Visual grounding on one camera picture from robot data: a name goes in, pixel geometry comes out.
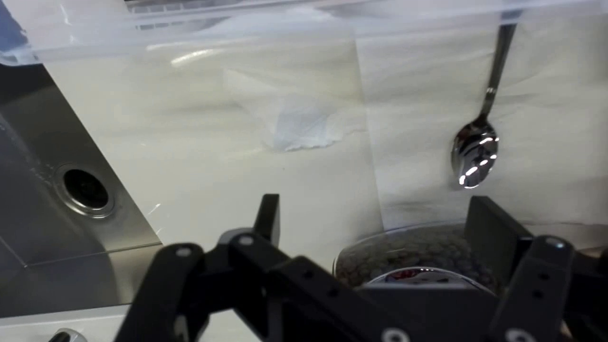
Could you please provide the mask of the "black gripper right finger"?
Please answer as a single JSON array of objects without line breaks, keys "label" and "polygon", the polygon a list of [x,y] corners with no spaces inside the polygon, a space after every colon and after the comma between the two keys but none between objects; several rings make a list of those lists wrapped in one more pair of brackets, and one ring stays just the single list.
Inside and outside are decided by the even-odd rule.
[{"label": "black gripper right finger", "polygon": [[465,240],[472,258],[501,292],[533,235],[487,195],[472,195],[465,218]]}]

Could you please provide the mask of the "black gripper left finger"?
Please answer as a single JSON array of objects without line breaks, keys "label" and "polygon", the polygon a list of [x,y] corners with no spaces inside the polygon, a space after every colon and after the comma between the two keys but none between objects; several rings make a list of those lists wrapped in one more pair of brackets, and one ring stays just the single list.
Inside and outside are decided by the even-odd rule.
[{"label": "black gripper left finger", "polygon": [[263,193],[252,223],[252,229],[265,240],[278,242],[278,195]]}]

